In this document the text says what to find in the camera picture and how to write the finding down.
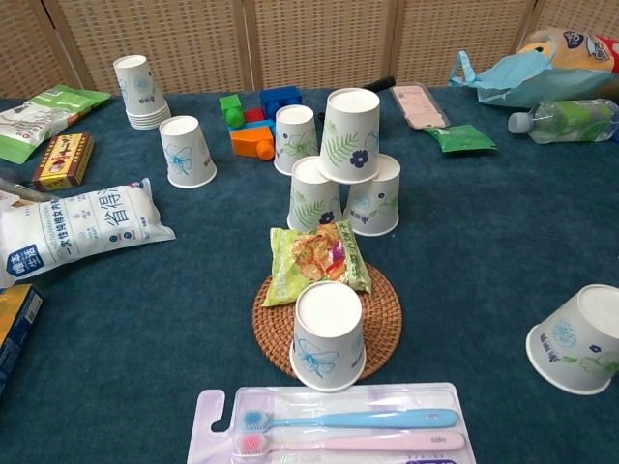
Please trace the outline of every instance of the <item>round coaster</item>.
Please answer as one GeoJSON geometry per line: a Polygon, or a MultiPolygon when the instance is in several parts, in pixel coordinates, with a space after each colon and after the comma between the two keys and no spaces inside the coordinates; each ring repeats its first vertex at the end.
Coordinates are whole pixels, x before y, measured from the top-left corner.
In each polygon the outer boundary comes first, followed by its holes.
{"type": "MultiPolygon", "coordinates": [[[[361,379],[382,367],[396,350],[402,330],[402,308],[398,294],[389,280],[366,263],[371,277],[371,295],[359,292],[364,309],[364,342],[366,368],[361,379]]],[[[262,307],[271,284],[268,277],[253,300],[251,322],[255,339],[264,355],[291,377],[290,342],[294,332],[294,303],[262,307]]]]}

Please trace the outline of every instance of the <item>stacked paper cups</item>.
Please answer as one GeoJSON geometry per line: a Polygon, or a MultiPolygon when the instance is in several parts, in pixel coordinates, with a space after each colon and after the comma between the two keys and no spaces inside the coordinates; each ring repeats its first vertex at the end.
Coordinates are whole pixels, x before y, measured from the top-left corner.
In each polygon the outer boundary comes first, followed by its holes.
{"type": "Polygon", "coordinates": [[[114,61],[114,70],[127,117],[134,129],[156,129],[171,116],[167,101],[145,56],[119,58],[114,61]]]}
{"type": "Polygon", "coordinates": [[[379,120],[375,93],[349,88],[329,95],[320,155],[291,169],[289,227],[308,232],[340,220],[339,184],[350,186],[343,218],[356,234],[376,237],[398,226],[400,167],[379,152],[379,120]]]}

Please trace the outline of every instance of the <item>paper cup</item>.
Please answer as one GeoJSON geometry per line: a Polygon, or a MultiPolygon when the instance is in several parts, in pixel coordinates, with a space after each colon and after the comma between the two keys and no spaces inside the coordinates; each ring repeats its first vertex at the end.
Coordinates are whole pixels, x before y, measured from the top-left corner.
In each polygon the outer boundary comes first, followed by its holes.
{"type": "Polygon", "coordinates": [[[619,370],[619,289],[587,285],[526,337],[533,367],[555,387],[596,394],[619,370]]]}
{"type": "Polygon", "coordinates": [[[135,116],[149,115],[164,107],[162,91],[145,56],[119,58],[114,61],[114,71],[129,113],[135,116]]]}
{"type": "Polygon", "coordinates": [[[318,156],[316,124],[313,111],[301,104],[280,109],[275,116],[275,168],[286,176],[292,165],[304,157],[318,156]]]}
{"type": "Polygon", "coordinates": [[[329,95],[320,145],[320,172],[339,184],[361,184],[378,172],[380,99],[366,89],[329,95]]]}
{"type": "Polygon", "coordinates": [[[318,157],[299,159],[292,166],[288,227],[309,232],[319,224],[341,220],[339,185],[318,170],[318,157]]]}
{"type": "Polygon", "coordinates": [[[159,132],[170,184],[181,189],[193,189],[215,178],[217,168],[197,119],[175,116],[163,121],[159,132]]]}
{"type": "Polygon", "coordinates": [[[388,234],[399,222],[399,163],[381,153],[378,165],[374,179],[351,186],[344,209],[352,230],[366,237],[388,234]]]}
{"type": "Polygon", "coordinates": [[[361,299],[347,285],[317,282],[295,305],[290,363],[297,378],[319,392],[354,384],[366,365],[361,299]]]}

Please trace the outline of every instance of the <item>green sachet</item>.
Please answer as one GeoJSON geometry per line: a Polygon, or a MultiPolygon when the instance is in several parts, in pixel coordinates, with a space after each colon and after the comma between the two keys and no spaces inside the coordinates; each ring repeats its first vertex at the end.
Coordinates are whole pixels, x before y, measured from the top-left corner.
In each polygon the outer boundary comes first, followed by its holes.
{"type": "Polygon", "coordinates": [[[271,229],[272,280],[263,306],[296,302],[306,287],[321,280],[371,292],[371,279],[348,220],[319,225],[307,234],[271,229]]]}
{"type": "Polygon", "coordinates": [[[22,164],[39,145],[111,97],[56,85],[0,113],[0,158],[22,164]]]}
{"type": "Polygon", "coordinates": [[[470,124],[445,129],[425,129],[441,146],[443,153],[463,150],[496,150],[494,142],[470,124]]]}

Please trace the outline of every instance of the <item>blue building block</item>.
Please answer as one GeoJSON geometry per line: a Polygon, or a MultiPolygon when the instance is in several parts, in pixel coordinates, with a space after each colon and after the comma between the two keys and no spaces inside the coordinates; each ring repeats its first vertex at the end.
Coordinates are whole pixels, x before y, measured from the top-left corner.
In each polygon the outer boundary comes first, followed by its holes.
{"type": "Polygon", "coordinates": [[[252,128],[264,128],[267,127],[271,131],[273,137],[275,137],[275,121],[272,119],[265,119],[263,121],[254,121],[253,123],[245,123],[240,128],[233,128],[232,126],[228,126],[228,130],[230,132],[241,131],[243,129],[252,129],[252,128]]]}
{"type": "Polygon", "coordinates": [[[301,92],[294,85],[260,91],[260,105],[267,119],[275,121],[275,113],[289,104],[301,104],[301,92]]]}

